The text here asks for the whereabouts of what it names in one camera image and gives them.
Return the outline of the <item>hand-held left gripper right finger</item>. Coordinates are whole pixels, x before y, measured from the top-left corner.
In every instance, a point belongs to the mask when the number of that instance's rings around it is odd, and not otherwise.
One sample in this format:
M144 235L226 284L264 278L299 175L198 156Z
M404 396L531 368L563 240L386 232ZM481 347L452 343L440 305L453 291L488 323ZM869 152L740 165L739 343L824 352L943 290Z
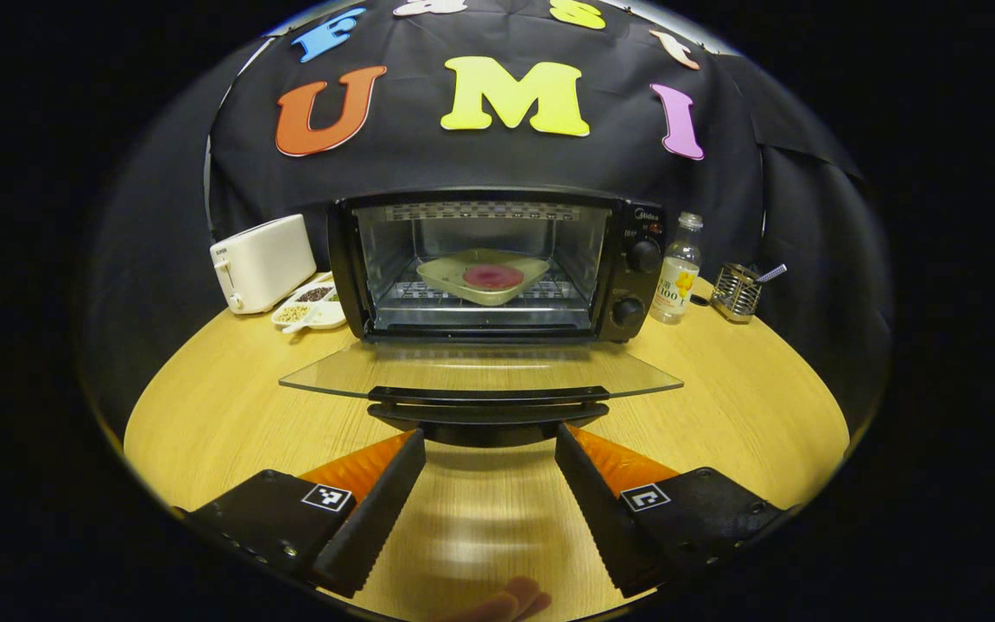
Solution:
M558 468L624 597L698 578L789 518L711 467L680 473L568 422L555 440Z

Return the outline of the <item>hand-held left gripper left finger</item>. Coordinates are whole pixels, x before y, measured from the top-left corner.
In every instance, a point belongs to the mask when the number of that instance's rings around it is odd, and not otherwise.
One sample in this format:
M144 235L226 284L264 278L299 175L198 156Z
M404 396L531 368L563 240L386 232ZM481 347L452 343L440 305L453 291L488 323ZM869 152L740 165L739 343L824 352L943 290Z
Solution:
M264 469L187 513L190 527L296 581L354 597L426 464L419 430L302 476Z

